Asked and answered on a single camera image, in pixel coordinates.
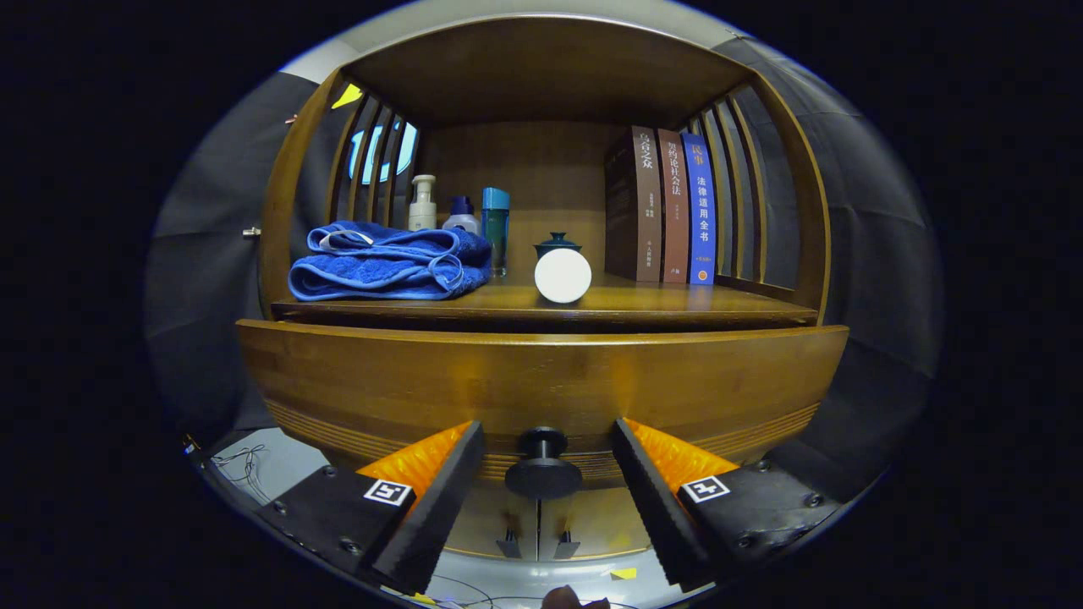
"window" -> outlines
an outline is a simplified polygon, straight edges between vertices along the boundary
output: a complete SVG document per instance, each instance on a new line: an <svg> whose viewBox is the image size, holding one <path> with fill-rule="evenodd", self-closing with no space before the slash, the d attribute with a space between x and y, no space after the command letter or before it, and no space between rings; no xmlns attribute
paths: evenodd
<svg viewBox="0 0 1083 609"><path fill-rule="evenodd" d="M392 129L399 129L402 124L401 120L396 120L391 127ZM373 129L373 137L368 142L368 152L365 156L365 170L361 174L362 184L370 184L373 182L373 156L376 154L376 142L380 139L380 132L383 130L382 125L377 125ZM353 150L350 152L350 179L353 179L353 168L357 164L357 147L361 146L361 139L365 137L365 131L361 130L353 134L351 140ZM406 124L406 131L403 133L403 144L399 150L399 163L395 164L395 176L402 173L409 167L410 161L414 158L414 143L417 139L417 129L410 125ZM390 163L384 163L380 166L380 182L388 181L388 171L390 171Z"/></svg>

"blue book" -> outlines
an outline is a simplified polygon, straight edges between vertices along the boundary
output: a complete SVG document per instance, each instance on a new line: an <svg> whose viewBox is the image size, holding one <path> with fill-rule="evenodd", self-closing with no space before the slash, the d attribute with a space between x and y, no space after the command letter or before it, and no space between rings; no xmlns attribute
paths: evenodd
<svg viewBox="0 0 1083 609"><path fill-rule="evenodd" d="M710 157L703 135L681 133L688 167L689 224L691 224L688 281L692 284L715 283L715 183L710 177Z"/></svg>

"white bottle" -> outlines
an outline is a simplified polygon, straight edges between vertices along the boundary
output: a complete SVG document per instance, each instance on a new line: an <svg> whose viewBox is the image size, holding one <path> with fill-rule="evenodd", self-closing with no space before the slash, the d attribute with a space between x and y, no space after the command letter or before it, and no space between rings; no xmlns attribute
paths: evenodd
<svg viewBox="0 0 1083 609"><path fill-rule="evenodd" d="M461 195L452 197L452 217L441 228L445 231L458 228L468 233L481 235L481 222L473 217L473 206L470 205L470 197Z"/></svg>
<svg viewBox="0 0 1083 609"><path fill-rule="evenodd" d="M553 302L574 302L590 287L590 262L574 249L553 249L534 267L534 285Z"/></svg>
<svg viewBox="0 0 1083 609"><path fill-rule="evenodd" d="M420 231L436 228L436 204L432 202L432 185L436 183L435 176L428 173L414 177L417 186L414 203L409 204L409 216L406 220L407 231Z"/></svg>

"blue cap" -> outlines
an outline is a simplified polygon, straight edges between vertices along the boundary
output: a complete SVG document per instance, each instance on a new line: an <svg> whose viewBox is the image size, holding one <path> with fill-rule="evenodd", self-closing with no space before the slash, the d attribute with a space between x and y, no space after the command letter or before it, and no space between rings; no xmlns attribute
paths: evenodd
<svg viewBox="0 0 1083 609"><path fill-rule="evenodd" d="M462 195L452 197L452 216L459 213L473 213L473 206L470 205L470 197Z"/></svg>
<svg viewBox="0 0 1083 609"><path fill-rule="evenodd" d="M500 189L488 186L481 190L482 209L508 209L508 204L510 203L511 196Z"/></svg>

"white wall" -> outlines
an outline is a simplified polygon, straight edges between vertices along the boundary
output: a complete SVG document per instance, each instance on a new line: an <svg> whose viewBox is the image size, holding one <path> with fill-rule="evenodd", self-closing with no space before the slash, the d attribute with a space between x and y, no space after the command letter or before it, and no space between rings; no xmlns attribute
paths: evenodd
<svg viewBox="0 0 1083 609"><path fill-rule="evenodd" d="M283 66L278 72L323 82L338 66L356 60L361 53L338 38L331 38L313 47L304 54Z"/></svg>
<svg viewBox="0 0 1083 609"><path fill-rule="evenodd" d="M322 82L335 67L418 33L479 17L524 13L605 17L708 49L744 36L712 15L669 0L418 0L347 29L293 60L282 72Z"/></svg>

